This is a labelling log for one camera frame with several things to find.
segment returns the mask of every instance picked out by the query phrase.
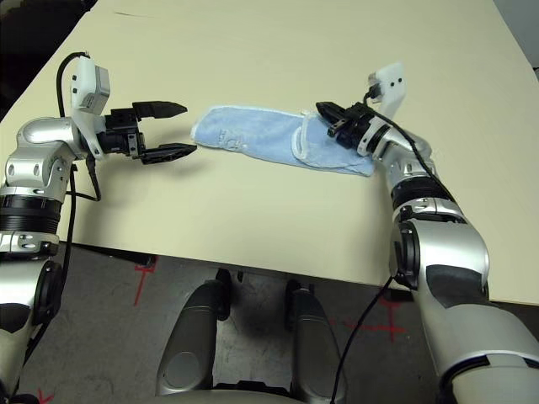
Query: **white bracket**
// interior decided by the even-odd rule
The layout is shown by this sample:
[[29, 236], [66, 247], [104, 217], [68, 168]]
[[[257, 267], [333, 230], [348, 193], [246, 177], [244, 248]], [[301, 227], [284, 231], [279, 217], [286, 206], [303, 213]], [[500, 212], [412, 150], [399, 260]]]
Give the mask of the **white bracket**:
[[105, 154], [99, 144], [94, 121], [104, 109], [110, 95], [109, 73], [87, 57], [79, 57], [77, 70], [72, 77], [72, 119], [96, 160]]
[[[399, 61], [392, 65], [385, 66], [379, 71], [372, 73], [369, 76], [369, 87], [379, 86], [380, 92], [377, 97], [373, 99], [373, 103], [381, 103], [378, 112], [388, 117], [390, 120], [397, 113], [398, 107], [406, 96], [406, 81], [404, 80], [404, 67]], [[360, 144], [357, 147], [357, 152], [361, 156], [367, 156], [370, 153], [366, 150], [366, 146], [374, 136], [377, 130], [379, 130], [386, 123], [378, 117], [374, 117], [371, 120], [371, 127], [364, 134]]]

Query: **cable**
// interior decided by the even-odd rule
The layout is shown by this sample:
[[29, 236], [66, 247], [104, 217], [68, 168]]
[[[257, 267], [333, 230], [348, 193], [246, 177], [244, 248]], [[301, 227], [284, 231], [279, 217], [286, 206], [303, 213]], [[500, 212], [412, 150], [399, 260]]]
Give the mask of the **cable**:
[[346, 359], [346, 354], [348, 353], [350, 346], [352, 345], [352, 341], [354, 341], [355, 334], [357, 334], [358, 330], [361, 327], [361, 324], [363, 324], [363, 321], [366, 319], [372, 307], [374, 307], [378, 299], [380, 299], [380, 296], [382, 296], [382, 294], [387, 290], [392, 280], [393, 280], [393, 277], [390, 276], [387, 282], [382, 286], [382, 288], [378, 290], [378, 293], [376, 293], [376, 296], [372, 298], [371, 303], [369, 303], [369, 305], [361, 313], [360, 319], [357, 321], [357, 323], [355, 324], [354, 330], [348, 337], [348, 341], [346, 343], [346, 346], [344, 347], [343, 354], [340, 356], [339, 366], [337, 367], [337, 373], [335, 374], [334, 392], [331, 395], [331, 401], [329, 402], [330, 404], [335, 404], [335, 397], [337, 396], [337, 388], [339, 387], [339, 379], [340, 379], [341, 373], [343, 372], [344, 360]]
[[388, 117], [380, 114], [378, 111], [375, 111], [373, 108], [371, 108], [367, 104], [367, 99], [370, 96], [371, 96], [371, 91], [366, 93], [365, 96], [363, 97], [363, 105], [365, 106], [365, 108], [370, 113], [372, 113], [373, 115], [377, 116], [378, 118], [380, 118], [381, 120], [383, 120], [384, 122], [388, 123], [393, 128], [395, 128], [398, 131], [398, 133], [400, 133], [404, 137], [404, 139], [406, 139], [408, 141], [408, 143], [410, 144], [410, 147], [412, 147], [412, 151], [414, 152], [415, 158], [418, 159], [419, 164], [421, 165], [421, 167], [427, 172], [427, 174], [429, 174], [429, 177], [432, 178], [432, 180], [436, 183], [436, 185], [438, 185], [440, 188], [442, 188], [444, 190], [444, 192], [447, 194], [447, 196], [451, 200], [451, 202], [456, 203], [456, 200], [453, 197], [453, 195], [451, 194], [451, 192], [449, 192], [449, 189], [446, 188], [446, 186], [440, 181], [440, 179], [438, 177], [436, 177], [434, 175], [434, 173], [429, 168], [429, 166], [427, 166], [427, 164], [424, 162], [423, 156], [421, 156], [421, 154], [419, 153], [417, 147], [415, 146], [415, 140], [412, 139], [412, 137], [408, 133], [406, 133], [406, 130], [401, 128], [399, 125], [397, 125], [395, 122], [390, 120]]
[[[66, 251], [64, 252], [64, 263], [62, 266], [62, 273], [61, 273], [62, 291], [63, 291], [64, 285], [66, 284], [67, 270], [69, 269], [69, 259], [71, 258], [71, 246], [72, 246], [72, 241], [73, 241], [73, 229], [75, 226], [75, 211], [77, 210], [77, 191], [75, 190], [75, 171], [76, 170], [77, 170], [77, 166], [75, 166], [74, 164], [71, 165], [71, 170], [69, 172], [69, 184], [71, 187], [71, 210], [69, 211], [69, 227], [67, 228]], [[24, 354], [25, 364], [26, 362], [28, 362], [28, 359], [34, 352], [35, 347], [37, 347], [37, 344], [40, 343], [41, 339], [43, 338], [43, 335], [45, 335], [45, 331], [49, 327], [49, 324], [51, 324], [50, 320], [48, 322], [44, 322], [43, 324], [41, 324], [41, 327], [38, 330], [38, 332], [28, 342], [28, 347], [26, 348], [26, 353]]]
[[73, 52], [67, 55], [66, 58], [61, 61], [60, 66], [58, 67], [58, 72], [56, 73], [56, 97], [58, 98], [58, 111], [60, 112], [61, 118], [66, 116], [66, 111], [64, 110], [64, 100], [61, 95], [61, 78], [63, 77], [64, 70], [66, 70], [66, 66], [69, 64], [69, 62], [81, 56], [89, 57], [88, 53], [86, 52]]
[[69, 269], [69, 258], [71, 257], [71, 245], [73, 241], [73, 229], [75, 227], [75, 212], [77, 210], [77, 191], [75, 190], [75, 171], [77, 166], [71, 165], [69, 173], [69, 186], [71, 188], [71, 210], [69, 211], [69, 226], [67, 228], [66, 251], [64, 252], [64, 264], [61, 274], [61, 287], [66, 284], [67, 270]]
[[[89, 56], [88, 56], [88, 53], [86, 52], [70, 53], [69, 55], [66, 56], [66, 58], [63, 61], [61, 61], [60, 66], [58, 67], [58, 72], [56, 73], [56, 97], [58, 98], [58, 111], [60, 112], [60, 116], [62, 118], [66, 116], [66, 111], [64, 110], [64, 101], [63, 101], [63, 96], [61, 92], [61, 80], [63, 78], [64, 71], [66, 70], [67, 64], [73, 59], [77, 59], [78, 57], [89, 57]], [[88, 157], [86, 158], [86, 167], [88, 168], [88, 174], [90, 176], [90, 179], [92, 180], [93, 190], [95, 191], [95, 197], [89, 196], [86, 194], [77, 194], [77, 193], [75, 193], [75, 196], [92, 200], [93, 202], [99, 202], [101, 200], [101, 192], [99, 190], [98, 177], [95, 173], [95, 157], [93, 157], [91, 152], [88, 154]]]
[[[84, 198], [91, 200], [93, 202], [99, 202], [101, 200], [101, 190], [99, 189], [99, 182], [98, 182], [98, 176], [95, 173], [95, 157], [92, 155], [92, 153], [89, 153], [86, 157], [86, 167], [88, 169], [88, 175], [90, 176], [90, 179], [92, 180], [93, 190], [95, 191], [95, 196], [90, 196], [86, 194], [81, 194], [79, 192], [76, 192], [75, 195], [79, 198]], [[71, 195], [72, 191], [67, 191], [67, 195]]]

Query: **beige table surface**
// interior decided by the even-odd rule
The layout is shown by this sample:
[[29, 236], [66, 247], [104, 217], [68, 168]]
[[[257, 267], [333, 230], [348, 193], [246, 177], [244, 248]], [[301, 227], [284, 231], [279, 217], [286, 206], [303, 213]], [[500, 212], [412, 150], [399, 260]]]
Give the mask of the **beige table surface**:
[[[189, 108], [144, 120], [148, 146], [190, 141], [216, 104], [349, 105], [370, 72], [402, 61], [408, 96], [396, 119], [430, 142], [483, 235], [492, 298], [539, 304], [539, 84], [491, 0], [99, 0], [1, 123], [2, 167], [22, 124], [57, 116], [56, 69], [83, 50], [109, 69], [107, 113], [155, 99]], [[92, 192], [79, 167], [78, 190]], [[75, 242], [366, 284], [387, 277], [392, 211], [379, 173], [201, 147], [149, 167], [113, 155], [98, 175], [103, 200], [77, 203]], [[68, 211], [67, 200], [61, 237]]]

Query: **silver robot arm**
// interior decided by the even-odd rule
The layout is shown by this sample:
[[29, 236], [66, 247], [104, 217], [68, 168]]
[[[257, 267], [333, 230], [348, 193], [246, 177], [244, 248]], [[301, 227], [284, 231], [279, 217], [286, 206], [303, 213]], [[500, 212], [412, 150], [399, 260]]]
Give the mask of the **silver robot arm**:
[[[405, 94], [403, 68], [370, 76], [369, 96], [389, 119]], [[513, 314], [485, 294], [488, 251], [478, 231], [439, 181], [427, 173], [394, 125], [357, 103], [318, 103], [341, 145], [372, 155], [386, 173], [393, 203], [390, 271], [411, 289], [447, 402], [539, 402], [539, 342]], [[429, 144], [410, 133], [437, 176]]]
[[[70, 55], [61, 66], [75, 56], [82, 55]], [[180, 143], [146, 149], [138, 130], [141, 118], [167, 118], [187, 109], [154, 101], [100, 116], [109, 89], [107, 71], [88, 57], [79, 57], [71, 85], [72, 117], [28, 122], [17, 133], [17, 148], [6, 162], [0, 183], [1, 402], [15, 394], [25, 361], [60, 308], [67, 269], [50, 258], [60, 243], [56, 230], [72, 163], [122, 153], [152, 164], [196, 149]]]

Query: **blue towel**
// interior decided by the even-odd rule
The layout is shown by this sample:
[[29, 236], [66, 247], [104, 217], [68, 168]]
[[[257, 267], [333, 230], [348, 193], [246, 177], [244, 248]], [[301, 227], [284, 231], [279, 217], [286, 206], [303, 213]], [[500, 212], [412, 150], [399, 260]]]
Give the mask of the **blue towel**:
[[254, 107], [213, 107], [193, 126], [191, 137], [216, 147], [270, 162], [336, 173], [372, 175], [370, 157], [344, 149], [328, 137], [318, 114], [288, 114]]

